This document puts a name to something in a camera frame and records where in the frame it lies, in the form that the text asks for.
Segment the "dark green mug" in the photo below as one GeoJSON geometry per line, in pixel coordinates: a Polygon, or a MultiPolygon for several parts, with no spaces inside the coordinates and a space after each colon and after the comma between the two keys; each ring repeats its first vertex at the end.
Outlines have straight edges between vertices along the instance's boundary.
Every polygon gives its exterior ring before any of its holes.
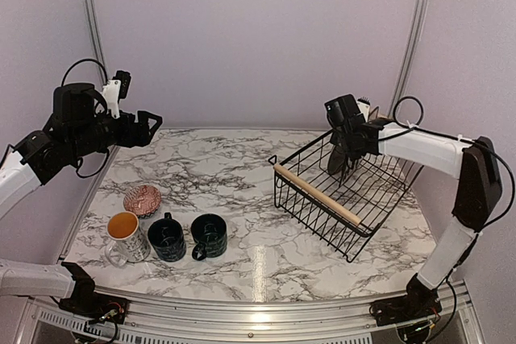
{"type": "Polygon", "coordinates": [[[195,246],[192,258],[202,261],[217,258],[227,250],[227,224],[214,213],[205,213],[194,219],[190,227],[195,246]]]}

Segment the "white patterned mug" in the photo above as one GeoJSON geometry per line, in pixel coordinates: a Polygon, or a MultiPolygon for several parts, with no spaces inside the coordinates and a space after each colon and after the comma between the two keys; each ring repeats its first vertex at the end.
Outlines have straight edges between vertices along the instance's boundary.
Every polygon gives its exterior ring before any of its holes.
{"type": "Polygon", "coordinates": [[[110,241],[104,252],[111,265],[124,267],[143,262],[150,255],[150,244],[134,213],[117,213],[108,221],[106,231],[110,241]]]}

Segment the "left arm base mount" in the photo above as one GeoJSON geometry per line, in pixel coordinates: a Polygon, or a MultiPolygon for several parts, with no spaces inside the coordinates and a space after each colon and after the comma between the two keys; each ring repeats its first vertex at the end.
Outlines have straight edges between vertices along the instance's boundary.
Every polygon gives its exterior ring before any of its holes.
{"type": "Polygon", "coordinates": [[[58,301],[60,309],[89,317],[94,323],[100,322],[102,317],[119,325],[124,323],[128,306],[126,298],[97,292],[93,278],[77,263],[62,262],[61,266],[69,272],[74,283],[71,295],[58,301]]]}

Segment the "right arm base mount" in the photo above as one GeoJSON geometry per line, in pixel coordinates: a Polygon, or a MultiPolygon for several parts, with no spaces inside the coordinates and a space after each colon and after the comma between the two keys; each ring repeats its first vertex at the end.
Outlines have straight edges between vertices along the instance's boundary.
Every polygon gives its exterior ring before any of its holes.
{"type": "Polygon", "coordinates": [[[369,307],[378,326],[412,321],[442,310],[437,288],[427,288],[417,275],[406,285],[405,295],[375,300],[369,307]]]}

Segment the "red white patterned bowl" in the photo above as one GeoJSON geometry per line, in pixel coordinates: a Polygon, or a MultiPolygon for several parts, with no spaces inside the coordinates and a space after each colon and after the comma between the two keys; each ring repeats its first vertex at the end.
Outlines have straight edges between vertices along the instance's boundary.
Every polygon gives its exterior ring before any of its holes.
{"type": "Polygon", "coordinates": [[[142,184],[130,189],[123,198],[123,207],[138,218],[151,217],[160,207],[161,193],[149,184],[142,184]]]}

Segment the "black round plate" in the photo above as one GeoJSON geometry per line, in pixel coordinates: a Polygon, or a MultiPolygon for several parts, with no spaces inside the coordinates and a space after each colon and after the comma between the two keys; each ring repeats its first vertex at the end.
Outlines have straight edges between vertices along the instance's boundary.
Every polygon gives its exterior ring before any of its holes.
{"type": "Polygon", "coordinates": [[[340,145],[334,145],[327,161],[329,175],[345,175],[348,170],[348,155],[340,145]]]}

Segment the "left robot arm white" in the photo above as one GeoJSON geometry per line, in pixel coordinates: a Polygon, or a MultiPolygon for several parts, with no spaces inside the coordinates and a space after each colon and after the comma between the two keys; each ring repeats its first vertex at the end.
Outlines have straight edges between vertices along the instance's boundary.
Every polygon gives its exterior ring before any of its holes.
{"type": "MultiPolygon", "coordinates": [[[[1,214],[46,185],[63,168],[79,169],[93,153],[110,147],[145,147],[163,123],[160,115],[119,109],[127,95],[120,80],[101,91],[90,83],[72,83],[53,92],[53,112],[44,128],[33,131],[6,151],[1,163],[1,214]]],[[[86,316],[102,308],[94,281],[76,264],[43,265],[1,262],[3,296],[53,296],[69,299],[86,316]]]]}

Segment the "square patterned plate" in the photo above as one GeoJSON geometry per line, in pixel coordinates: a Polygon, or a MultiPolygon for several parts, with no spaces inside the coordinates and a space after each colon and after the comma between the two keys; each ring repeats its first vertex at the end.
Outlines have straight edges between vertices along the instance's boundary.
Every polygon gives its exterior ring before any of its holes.
{"type": "Polygon", "coordinates": [[[376,106],[375,108],[373,108],[372,110],[369,111],[368,121],[371,122],[371,121],[374,121],[379,118],[382,118],[382,115],[380,112],[380,107],[376,106]]]}

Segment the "dark blue mug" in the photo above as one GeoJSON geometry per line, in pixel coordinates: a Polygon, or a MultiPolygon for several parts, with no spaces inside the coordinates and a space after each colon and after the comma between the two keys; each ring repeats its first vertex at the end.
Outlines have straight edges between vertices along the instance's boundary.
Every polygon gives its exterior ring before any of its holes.
{"type": "Polygon", "coordinates": [[[158,258],[165,262],[176,262],[186,253],[186,244],[181,224],[170,212],[153,222],[148,229],[148,241],[158,258]]]}

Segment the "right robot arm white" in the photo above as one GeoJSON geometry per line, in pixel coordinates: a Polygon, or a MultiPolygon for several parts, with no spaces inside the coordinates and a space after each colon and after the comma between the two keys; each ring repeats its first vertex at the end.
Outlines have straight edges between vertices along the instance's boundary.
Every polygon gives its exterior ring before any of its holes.
{"type": "Polygon", "coordinates": [[[422,119],[404,123],[397,115],[372,116],[366,102],[346,94],[325,102],[332,140],[349,160],[367,155],[390,156],[425,168],[415,192],[426,218],[449,209],[435,249],[421,266],[414,288],[399,302],[405,317],[416,318],[431,304],[434,290],[467,258],[484,229],[501,220],[493,211],[503,195],[500,170],[510,166],[486,136],[474,139],[422,127],[422,119]]]}

